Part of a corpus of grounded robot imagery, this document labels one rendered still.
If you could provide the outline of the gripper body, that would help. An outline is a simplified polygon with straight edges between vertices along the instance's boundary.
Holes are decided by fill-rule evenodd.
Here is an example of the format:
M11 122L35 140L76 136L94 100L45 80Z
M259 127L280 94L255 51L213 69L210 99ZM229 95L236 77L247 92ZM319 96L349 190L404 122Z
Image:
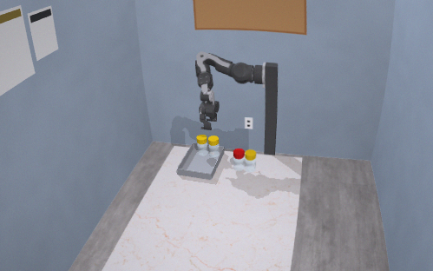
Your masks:
M199 108L200 114L207 115L209 118L214 118L215 113L218 113L220 104L214 101L214 92L211 95L212 102L202 102Z

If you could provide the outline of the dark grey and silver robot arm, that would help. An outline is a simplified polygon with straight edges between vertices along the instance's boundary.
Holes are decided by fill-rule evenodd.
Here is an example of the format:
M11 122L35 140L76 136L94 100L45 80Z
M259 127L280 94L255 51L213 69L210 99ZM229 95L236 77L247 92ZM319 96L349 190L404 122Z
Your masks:
M262 65L248 65L246 63L232 63L226 59L218 57L211 53L199 52L195 60L196 76L199 87L201 86L200 100L204 102L212 102L211 95L213 90L213 75L211 74L210 66L215 66L215 69L220 73L233 77L239 83L252 83L253 80L256 84L263 84L263 88L266 87L265 82L265 66ZM206 62L206 63L205 63ZM230 65L231 64L231 65ZM255 69L254 69L255 68ZM197 74L197 72L200 72ZM206 73L205 73L206 72ZM254 78L254 79L253 79Z

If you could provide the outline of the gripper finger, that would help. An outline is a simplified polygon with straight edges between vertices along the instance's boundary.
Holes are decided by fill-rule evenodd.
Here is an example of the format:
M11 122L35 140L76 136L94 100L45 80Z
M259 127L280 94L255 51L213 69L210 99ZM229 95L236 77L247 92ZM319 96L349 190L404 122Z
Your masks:
M204 123L204 127L201 127L201 129L212 130L211 123L206 121L206 116L204 114L200 114L200 122Z
M214 118L207 119L207 121L210 121L210 122L217 122L217 113L215 113Z

